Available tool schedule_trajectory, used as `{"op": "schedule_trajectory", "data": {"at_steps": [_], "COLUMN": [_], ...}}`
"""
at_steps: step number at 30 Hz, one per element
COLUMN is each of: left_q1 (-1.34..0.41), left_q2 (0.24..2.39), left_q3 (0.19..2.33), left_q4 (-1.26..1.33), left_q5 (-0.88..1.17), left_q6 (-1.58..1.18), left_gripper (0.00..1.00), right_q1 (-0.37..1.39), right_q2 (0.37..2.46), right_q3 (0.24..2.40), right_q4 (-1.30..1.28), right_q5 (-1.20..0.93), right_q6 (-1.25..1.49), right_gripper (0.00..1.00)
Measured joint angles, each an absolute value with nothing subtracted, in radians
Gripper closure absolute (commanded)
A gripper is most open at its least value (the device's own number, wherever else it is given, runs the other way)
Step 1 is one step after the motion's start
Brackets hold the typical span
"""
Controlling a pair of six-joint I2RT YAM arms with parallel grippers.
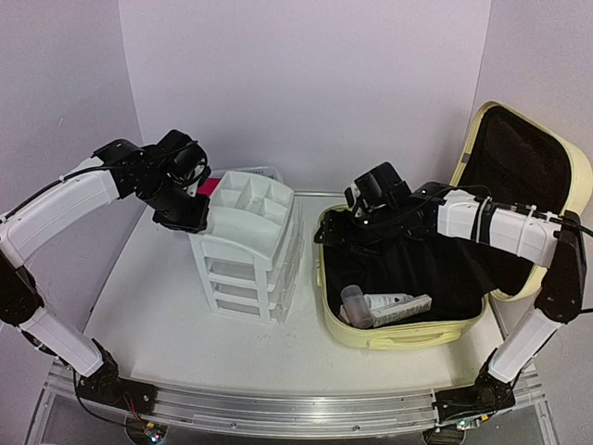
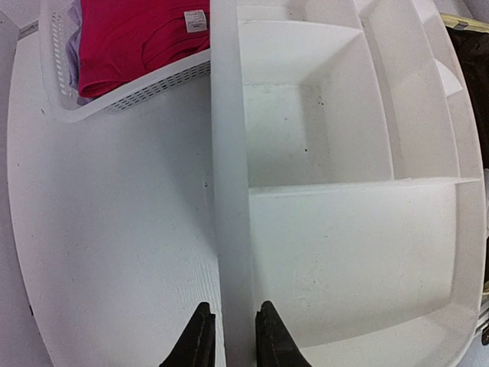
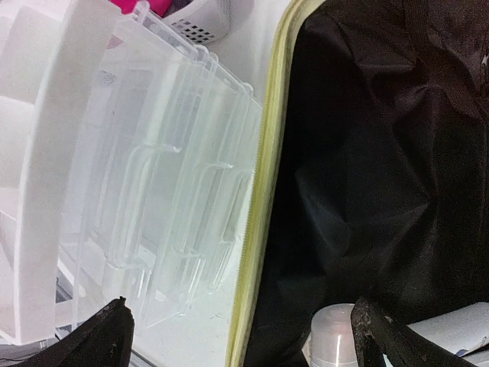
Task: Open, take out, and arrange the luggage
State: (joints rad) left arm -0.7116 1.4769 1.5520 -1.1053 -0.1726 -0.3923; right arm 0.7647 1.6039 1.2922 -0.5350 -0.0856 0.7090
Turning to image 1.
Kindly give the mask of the white toothpaste box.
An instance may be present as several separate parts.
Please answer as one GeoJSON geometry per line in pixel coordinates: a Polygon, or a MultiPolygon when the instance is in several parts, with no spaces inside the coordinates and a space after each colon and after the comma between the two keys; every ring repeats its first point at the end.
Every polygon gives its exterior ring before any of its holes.
{"type": "Polygon", "coordinates": [[[428,312],[431,306],[432,298],[428,295],[421,295],[373,310],[371,311],[372,327],[381,327],[420,313],[428,312]]]}

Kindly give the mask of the pale yellow hard-shell suitcase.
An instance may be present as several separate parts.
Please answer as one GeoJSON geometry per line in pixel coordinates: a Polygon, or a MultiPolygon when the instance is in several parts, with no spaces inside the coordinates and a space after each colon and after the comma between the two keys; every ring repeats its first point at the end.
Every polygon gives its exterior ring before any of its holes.
{"type": "Polygon", "coordinates": [[[411,190],[382,163],[327,210],[323,316],[340,343],[404,350],[454,341],[489,296],[533,296],[552,324],[580,314],[587,274],[580,215],[592,168],[576,146],[495,102],[473,121],[452,181],[411,190]]]}

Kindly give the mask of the red shirt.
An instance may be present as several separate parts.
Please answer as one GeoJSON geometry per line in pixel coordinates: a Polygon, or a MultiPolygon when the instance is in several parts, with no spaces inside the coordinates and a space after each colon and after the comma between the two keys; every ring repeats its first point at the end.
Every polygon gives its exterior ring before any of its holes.
{"type": "Polygon", "coordinates": [[[210,197],[219,185],[220,181],[221,178],[208,178],[202,185],[200,185],[197,188],[196,193],[198,195],[210,197]]]}

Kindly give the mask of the white plastic drawer organizer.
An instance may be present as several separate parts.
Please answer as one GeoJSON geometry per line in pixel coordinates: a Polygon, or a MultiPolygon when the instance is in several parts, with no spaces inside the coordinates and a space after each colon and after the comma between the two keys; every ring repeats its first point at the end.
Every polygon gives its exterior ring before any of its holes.
{"type": "Polygon", "coordinates": [[[207,229],[189,241],[212,312],[284,323],[303,248],[292,188],[254,172],[225,172],[210,195],[207,229]]]}

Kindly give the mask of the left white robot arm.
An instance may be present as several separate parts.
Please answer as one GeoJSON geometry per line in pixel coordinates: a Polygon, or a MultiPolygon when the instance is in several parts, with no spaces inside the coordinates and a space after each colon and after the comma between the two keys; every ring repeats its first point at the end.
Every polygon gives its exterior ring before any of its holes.
{"type": "Polygon", "coordinates": [[[1,216],[1,321],[89,377],[105,405],[124,397],[108,353],[58,316],[28,268],[33,256],[97,210],[135,197],[168,229],[197,234],[207,227],[209,199],[191,194],[210,175],[208,155],[190,135],[169,131],[147,146],[114,140],[1,216]]]}

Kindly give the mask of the white lotion tube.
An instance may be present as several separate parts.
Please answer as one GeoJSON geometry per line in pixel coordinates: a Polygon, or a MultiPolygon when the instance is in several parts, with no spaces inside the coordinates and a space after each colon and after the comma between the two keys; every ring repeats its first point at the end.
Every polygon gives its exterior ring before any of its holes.
{"type": "Polygon", "coordinates": [[[364,298],[367,302],[369,310],[379,311],[384,308],[407,302],[414,299],[413,296],[405,293],[395,294],[365,294],[364,298]]]}

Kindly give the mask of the white perforated plastic basket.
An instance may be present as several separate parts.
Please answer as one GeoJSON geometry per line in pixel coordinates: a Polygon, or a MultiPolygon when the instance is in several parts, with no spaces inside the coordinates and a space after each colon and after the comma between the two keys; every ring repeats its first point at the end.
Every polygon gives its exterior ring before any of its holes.
{"type": "Polygon", "coordinates": [[[247,173],[254,173],[259,174],[272,180],[278,181],[280,183],[284,183],[284,179],[280,172],[273,166],[257,166],[257,167],[241,167],[241,168],[230,168],[230,169],[218,169],[213,171],[209,178],[222,178],[226,172],[233,171],[233,172],[247,172],[247,173]]]}

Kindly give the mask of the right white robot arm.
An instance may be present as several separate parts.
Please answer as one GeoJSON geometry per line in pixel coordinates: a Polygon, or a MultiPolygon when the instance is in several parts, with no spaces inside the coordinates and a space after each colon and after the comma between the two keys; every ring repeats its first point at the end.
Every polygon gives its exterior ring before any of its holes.
{"type": "Polygon", "coordinates": [[[499,202],[484,185],[429,182],[411,190],[383,163],[326,211],[314,237],[331,305],[357,332],[473,316],[479,300],[512,291],[530,267],[545,275],[534,307],[448,403],[476,411],[508,400],[526,363],[582,309],[584,228],[570,211],[499,202]]]}

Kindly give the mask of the clear plastic bottle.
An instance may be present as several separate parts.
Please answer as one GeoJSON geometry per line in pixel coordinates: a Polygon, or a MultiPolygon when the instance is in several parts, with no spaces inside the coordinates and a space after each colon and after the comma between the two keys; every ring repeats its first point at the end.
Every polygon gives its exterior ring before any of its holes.
{"type": "Polygon", "coordinates": [[[367,299],[360,287],[357,285],[345,286],[340,295],[351,325],[359,329],[371,327],[373,318],[367,299]]]}

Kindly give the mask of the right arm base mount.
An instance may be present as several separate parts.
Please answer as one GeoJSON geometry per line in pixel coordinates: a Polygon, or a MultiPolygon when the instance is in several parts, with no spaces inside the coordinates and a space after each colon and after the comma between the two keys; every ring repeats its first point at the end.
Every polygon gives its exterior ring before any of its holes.
{"type": "Polygon", "coordinates": [[[482,416],[491,416],[500,410],[514,406],[515,376],[510,382],[502,382],[488,372],[484,365],[470,386],[440,389],[435,393],[433,407],[437,412],[437,424],[447,426],[459,421],[472,421],[482,416]]]}

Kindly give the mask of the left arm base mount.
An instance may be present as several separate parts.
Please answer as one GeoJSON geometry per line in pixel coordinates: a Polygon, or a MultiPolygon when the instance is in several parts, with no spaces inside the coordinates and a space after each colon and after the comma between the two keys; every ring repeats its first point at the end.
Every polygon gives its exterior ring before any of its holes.
{"type": "Polygon", "coordinates": [[[76,394],[102,405],[151,414],[155,407],[158,389],[152,384],[120,376],[119,367],[112,355],[98,346],[103,363],[88,377],[81,376],[75,385],[76,394]]]}

